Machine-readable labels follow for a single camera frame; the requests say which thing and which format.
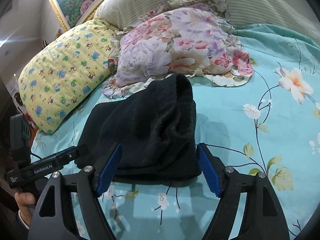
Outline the person's left hand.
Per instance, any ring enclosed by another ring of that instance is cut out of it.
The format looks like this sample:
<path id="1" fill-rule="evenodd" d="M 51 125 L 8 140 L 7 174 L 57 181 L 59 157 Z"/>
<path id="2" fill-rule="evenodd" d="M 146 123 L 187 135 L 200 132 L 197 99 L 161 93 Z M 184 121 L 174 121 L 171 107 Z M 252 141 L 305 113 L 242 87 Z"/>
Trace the person's left hand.
<path id="1" fill-rule="evenodd" d="M 22 219 L 26 223 L 30 223 L 32 219 L 32 214 L 29 209 L 29 206 L 34 205 L 36 202 L 34 195 L 28 192 L 16 192 L 14 197 L 19 207 Z"/>

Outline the person's left forearm sleeve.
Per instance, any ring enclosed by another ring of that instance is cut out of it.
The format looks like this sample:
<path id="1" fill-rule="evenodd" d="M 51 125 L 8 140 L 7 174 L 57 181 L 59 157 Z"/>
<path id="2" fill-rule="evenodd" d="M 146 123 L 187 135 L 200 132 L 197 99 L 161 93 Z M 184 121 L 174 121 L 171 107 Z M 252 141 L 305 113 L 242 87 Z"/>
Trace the person's left forearm sleeve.
<path id="1" fill-rule="evenodd" d="M 18 216 L 18 205 L 12 195 L 1 188 L 1 239 L 27 239 L 28 230 Z"/>

